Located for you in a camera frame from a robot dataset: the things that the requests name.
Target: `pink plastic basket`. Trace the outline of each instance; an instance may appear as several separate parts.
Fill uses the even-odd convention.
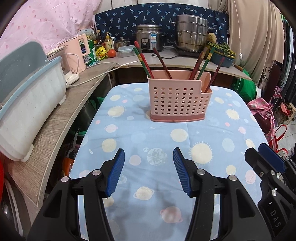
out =
[[[164,70],[152,73],[154,79],[148,78],[152,121],[187,122],[205,118],[212,91],[201,90],[205,91],[211,80],[209,72],[204,72],[200,80],[189,80],[191,71],[187,70],[170,70],[173,80]]]

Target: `basket base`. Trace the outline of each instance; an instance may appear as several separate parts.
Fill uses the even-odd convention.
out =
[[[187,119],[184,119],[184,116],[159,116],[152,115],[150,111],[150,119],[154,122],[190,122],[190,121],[202,121],[205,118],[205,114],[200,115],[189,115]]]

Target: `white wall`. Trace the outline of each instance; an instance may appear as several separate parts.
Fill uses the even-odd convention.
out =
[[[110,9],[140,4],[140,3],[153,3],[153,2],[165,2],[165,3],[183,3],[189,5],[196,5],[199,7],[208,8],[207,0],[101,0],[98,13],[104,12]]]

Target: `beige curtain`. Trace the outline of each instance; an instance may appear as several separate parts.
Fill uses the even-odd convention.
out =
[[[209,7],[216,7],[213,10],[228,8],[229,45],[237,54],[242,53],[242,66],[253,80],[258,82],[264,68],[274,60],[283,63],[281,14],[270,0],[208,0],[208,3]]]

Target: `green chopstick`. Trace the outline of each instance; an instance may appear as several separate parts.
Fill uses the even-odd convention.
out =
[[[210,59],[211,59],[211,57],[212,57],[214,51],[215,51],[215,47],[212,47],[212,48],[211,48],[211,51],[210,51],[210,53],[209,53],[209,55],[207,56],[207,59],[205,60],[205,63],[204,63],[204,65],[203,65],[203,67],[202,67],[200,73],[198,74],[197,80],[200,79],[202,73],[205,71],[205,68],[206,68],[207,64],[209,63],[209,61],[210,61]]]
[[[135,51],[135,53],[136,53],[136,55],[137,55],[139,61],[141,62],[142,66],[143,66],[143,69],[145,70],[146,74],[147,74],[148,77],[151,79],[151,75],[149,74],[149,71],[148,71],[148,69],[146,68],[146,65],[145,65],[145,63],[144,63],[144,61],[143,61],[143,59],[142,59],[142,57],[141,57],[141,55],[140,55],[138,49],[137,49],[136,47],[134,47],[133,50]]]

